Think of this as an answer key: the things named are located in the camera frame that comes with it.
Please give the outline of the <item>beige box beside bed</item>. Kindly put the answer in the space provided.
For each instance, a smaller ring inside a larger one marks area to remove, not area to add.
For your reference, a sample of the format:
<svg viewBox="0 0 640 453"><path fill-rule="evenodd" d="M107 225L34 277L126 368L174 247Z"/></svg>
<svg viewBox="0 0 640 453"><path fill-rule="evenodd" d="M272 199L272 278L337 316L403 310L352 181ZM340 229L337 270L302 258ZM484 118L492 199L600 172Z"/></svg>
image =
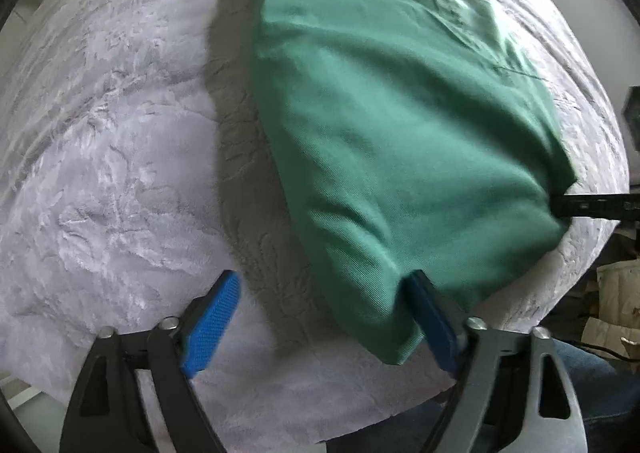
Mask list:
<svg viewBox="0 0 640 453"><path fill-rule="evenodd" d="M599 311L582 332L585 345L601 347L602 357L614 359L608 350L631 365L639 366L639 260L602 265L597 269Z"/></svg>

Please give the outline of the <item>blue jeans legs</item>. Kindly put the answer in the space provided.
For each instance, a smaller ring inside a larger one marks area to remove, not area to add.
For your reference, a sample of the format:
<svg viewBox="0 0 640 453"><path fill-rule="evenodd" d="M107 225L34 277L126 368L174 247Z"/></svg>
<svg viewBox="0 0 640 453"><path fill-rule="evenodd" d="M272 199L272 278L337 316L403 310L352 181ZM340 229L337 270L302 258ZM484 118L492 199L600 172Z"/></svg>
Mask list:
<svg viewBox="0 0 640 453"><path fill-rule="evenodd" d="M591 452L639 450L639 377L617 369L592 353L558 341L555 350L572 380L582 411ZM499 378L474 450L491 452L503 447L511 426L521 425L526 402L526 381L510 384ZM444 408L427 400L404 413L329 440L329 452L417 452L436 425Z"/></svg>

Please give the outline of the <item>grey embossed plush blanket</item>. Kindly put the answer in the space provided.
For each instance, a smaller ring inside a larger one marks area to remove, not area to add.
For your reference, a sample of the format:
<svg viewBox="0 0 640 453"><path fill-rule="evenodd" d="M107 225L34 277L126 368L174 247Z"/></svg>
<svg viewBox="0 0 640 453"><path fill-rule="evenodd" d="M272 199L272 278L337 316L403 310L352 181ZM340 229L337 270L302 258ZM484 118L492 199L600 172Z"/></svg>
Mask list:
<svg viewBox="0 0 640 453"><path fill-rule="evenodd" d="M311 285L245 86L248 0L43 0L1 75L1 366L60 401L101 327L144 331L232 269L194 388L224 446L353 433L433 398Z"/></svg>

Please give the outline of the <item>green garment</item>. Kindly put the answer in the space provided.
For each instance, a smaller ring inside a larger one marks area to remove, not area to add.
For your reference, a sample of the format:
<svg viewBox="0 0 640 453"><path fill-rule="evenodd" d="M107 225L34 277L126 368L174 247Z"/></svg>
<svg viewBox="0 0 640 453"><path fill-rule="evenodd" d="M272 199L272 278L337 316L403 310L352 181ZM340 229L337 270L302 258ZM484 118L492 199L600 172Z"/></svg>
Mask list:
<svg viewBox="0 0 640 453"><path fill-rule="evenodd" d="M335 320L375 357L422 335L420 270L471 309L567 231L576 176L550 92L490 0L253 0L250 83Z"/></svg>

